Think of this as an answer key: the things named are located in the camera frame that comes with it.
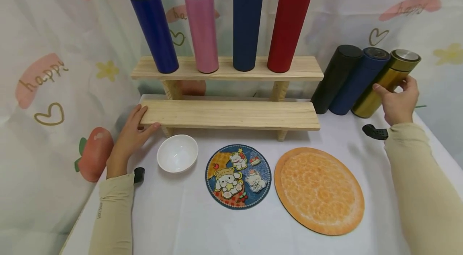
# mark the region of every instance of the wooden shelf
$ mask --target wooden shelf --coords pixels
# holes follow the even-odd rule
[[[148,106],[141,125],[158,121],[165,128],[320,130],[310,102],[143,100],[141,105]]]
[[[160,73],[156,69],[153,57],[140,59],[133,70],[132,79],[159,80],[256,80],[256,81],[321,81],[323,72],[315,57],[294,57],[289,71],[275,73],[267,68],[268,57],[256,58],[256,66],[248,72],[234,69],[232,57],[219,57],[219,69],[213,73],[201,73],[196,69],[194,57],[178,57],[179,69],[174,73]]]

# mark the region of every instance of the beige sleeve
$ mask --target beige sleeve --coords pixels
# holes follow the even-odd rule
[[[389,129],[385,149],[412,255],[463,254],[463,202],[432,157],[424,131],[412,123]]]
[[[100,207],[93,227],[89,255],[132,255],[134,174],[100,183]]]

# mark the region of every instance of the thermos bottle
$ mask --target thermos bottle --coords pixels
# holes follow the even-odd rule
[[[185,0],[185,4],[196,67],[203,73],[214,72],[219,69],[214,0]]]
[[[371,82],[384,68],[391,56],[387,51],[368,47],[363,50],[363,58],[352,70],[347,81],[330,105],[330,111],[337,115],[347,114],[362,92],[371,88]]]
[[[414,52],[403,49],[393,50],[391,59],[375,77],[373,84],[379,84],[389,91],[394,91],[420,61],[421,57]],[[352,112],[361,118],[369,118],[380,105],[381,98],[371,87],[368,87],[352,107]]]
[[[153,55],[158,71],[171,73],[178,69],[177,54],[170,36],[161,0],[130,0]]]
[[[339,45],[325,70],[325,77],[319,83],[312,99],[315,112],[325,113],[349,73],[363,56],[363,51],[353,45]]]
[[[233,66],[249,71],[256,65],[262,0],[233,0]]]
[[[278,0],[267,63],[273,72],[289,70],[309,3],[310,0]]]

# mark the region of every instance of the white bowl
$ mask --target white bowl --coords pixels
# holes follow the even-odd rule
[[[180,173],[189,169],[197,157],[198,144],[187,135],[169,137],[158,149],[158,165],[169,173]]]

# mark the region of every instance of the blue cartoon placemat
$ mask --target blue cartoon placemat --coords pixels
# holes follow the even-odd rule
[[[212,197],[222,206],[244,210],[265,198],[272,174],[265,158],[255,149],[228,145],[207,163],[205,182]]]

